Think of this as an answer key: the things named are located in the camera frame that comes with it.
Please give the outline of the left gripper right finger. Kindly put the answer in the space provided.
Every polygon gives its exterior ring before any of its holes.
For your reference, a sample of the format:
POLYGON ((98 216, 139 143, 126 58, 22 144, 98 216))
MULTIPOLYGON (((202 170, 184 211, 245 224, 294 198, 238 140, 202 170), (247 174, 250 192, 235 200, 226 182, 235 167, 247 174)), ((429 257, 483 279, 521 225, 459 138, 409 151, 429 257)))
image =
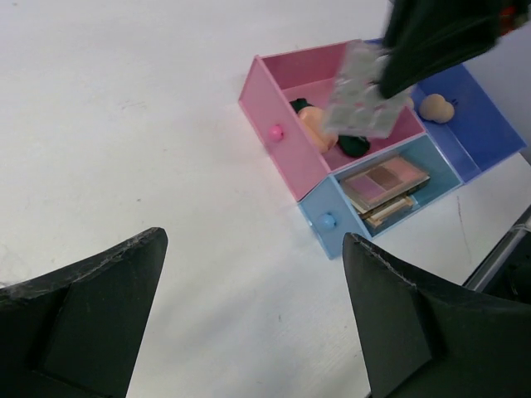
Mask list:
POLYGON ((454 284, 353 233, 343 267, 371 397, 529 396, 529 298, 454 284))

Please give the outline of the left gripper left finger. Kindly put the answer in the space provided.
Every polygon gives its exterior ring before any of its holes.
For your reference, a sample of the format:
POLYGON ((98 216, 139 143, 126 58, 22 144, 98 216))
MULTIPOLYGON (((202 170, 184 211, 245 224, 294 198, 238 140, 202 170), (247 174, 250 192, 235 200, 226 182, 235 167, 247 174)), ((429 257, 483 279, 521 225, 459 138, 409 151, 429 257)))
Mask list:
POLYGON ((124 397, 168 247, 150 228, 1 290, 3 397, 124 397))

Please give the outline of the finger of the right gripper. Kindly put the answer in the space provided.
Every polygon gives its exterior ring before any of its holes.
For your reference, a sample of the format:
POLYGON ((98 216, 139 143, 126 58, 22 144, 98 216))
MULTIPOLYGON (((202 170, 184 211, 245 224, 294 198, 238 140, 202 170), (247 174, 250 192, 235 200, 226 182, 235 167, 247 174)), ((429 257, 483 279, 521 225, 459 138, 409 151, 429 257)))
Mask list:
POLYGON ((378 78, 383 98, 479 56, 500 37, 502 1, 396 1, 382 39, 389 50, 378 78))

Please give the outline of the gourd sponge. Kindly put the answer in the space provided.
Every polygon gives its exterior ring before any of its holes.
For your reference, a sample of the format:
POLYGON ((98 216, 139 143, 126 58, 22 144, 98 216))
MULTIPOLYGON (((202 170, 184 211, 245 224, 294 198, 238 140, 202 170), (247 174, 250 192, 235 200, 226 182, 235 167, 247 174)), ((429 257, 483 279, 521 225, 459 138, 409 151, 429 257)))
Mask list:
POLYGON ((421 102, 418 107, 418 114, 424 120, 445 124, 454 117, 455 109, 442 95, 431 94, 421 102))
POLYGON ((414 109, 415 105, 411 97, 406 98, 406 106, 410 109, 414 109))

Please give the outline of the silver grey eyeshadow palette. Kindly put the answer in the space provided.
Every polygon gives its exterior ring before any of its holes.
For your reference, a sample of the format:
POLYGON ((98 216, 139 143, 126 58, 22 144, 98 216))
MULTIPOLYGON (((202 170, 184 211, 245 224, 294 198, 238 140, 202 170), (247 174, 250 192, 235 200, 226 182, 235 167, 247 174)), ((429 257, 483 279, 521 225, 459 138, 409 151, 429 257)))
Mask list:
POLYGON ((324 109, 327 133, 378 139, 391 135, 412 87, 388 99, 382 96, 378 83, 388 54, 377 43, 355 40, 346 45, 324 109))

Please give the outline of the green puff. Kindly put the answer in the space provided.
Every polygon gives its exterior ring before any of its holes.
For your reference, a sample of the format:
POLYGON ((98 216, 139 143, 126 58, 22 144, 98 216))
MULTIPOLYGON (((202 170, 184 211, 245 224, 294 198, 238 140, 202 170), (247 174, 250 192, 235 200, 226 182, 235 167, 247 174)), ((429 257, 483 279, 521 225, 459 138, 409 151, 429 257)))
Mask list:
POLYGON ((308 102, 306 98, 298 98, 290 101, 290 106, 296 114, 298 114, 302 109, 307 107, 312 107, 312 104, 308 102))
POLYGON ((337 145, 346 156, 351 158, 361 158, 365 156, 371 148, 371 143, 365 137, 353 137, 339 135, 337 145))

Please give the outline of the peach puff with ribbon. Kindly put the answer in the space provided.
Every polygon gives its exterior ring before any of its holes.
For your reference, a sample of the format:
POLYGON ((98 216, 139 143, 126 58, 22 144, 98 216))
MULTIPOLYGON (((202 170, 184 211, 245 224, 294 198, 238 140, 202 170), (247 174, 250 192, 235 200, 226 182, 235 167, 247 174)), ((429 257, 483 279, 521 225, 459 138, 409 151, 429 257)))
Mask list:
POLYGON ((298 112, 298 117, 310 140, 320 153, 327 153, 336 145, 339 136, 324 130, 324 111, 321 108, 306 106, 298 112))

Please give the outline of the brown eyeshadow palette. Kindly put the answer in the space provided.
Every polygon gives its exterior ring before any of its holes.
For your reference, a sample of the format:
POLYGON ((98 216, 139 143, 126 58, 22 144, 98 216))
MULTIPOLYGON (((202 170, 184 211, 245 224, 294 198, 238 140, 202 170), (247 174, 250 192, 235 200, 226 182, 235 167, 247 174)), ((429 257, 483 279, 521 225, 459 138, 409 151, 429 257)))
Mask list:
POLYGON ((409 196, 396 197, 371 211, 361 214, 360 216, 363 220, 383 220, 399 210, 413 207, 415 204, 416 202, 409 196))

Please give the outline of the gourd sponge front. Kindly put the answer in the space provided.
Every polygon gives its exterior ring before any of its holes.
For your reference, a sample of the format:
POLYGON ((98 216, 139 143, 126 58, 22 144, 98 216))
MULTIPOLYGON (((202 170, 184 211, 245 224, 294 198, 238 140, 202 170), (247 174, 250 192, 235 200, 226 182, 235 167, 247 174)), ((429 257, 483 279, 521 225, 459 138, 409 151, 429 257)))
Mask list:
POLYGON ((411 97, 406 98, 406 106, 410 109, 414 109, 415 105, 411 97))

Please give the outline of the colourful glitter eyeshadow palette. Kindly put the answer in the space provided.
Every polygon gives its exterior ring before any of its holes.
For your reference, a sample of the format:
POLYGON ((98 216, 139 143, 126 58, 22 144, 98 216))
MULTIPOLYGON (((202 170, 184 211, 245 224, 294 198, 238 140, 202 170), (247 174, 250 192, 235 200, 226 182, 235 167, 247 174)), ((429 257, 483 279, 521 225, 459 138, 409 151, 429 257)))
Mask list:
POLYGON ((364 220, 372 228, 378 228, 383 222, 385 222, 390 217, 397 215, 401 211, 409 210, 411 207, 412 204, 408 202, 398 202, 391 206, 383 208, 381 211, 374 212, 371 216, 365 218, 364 220))

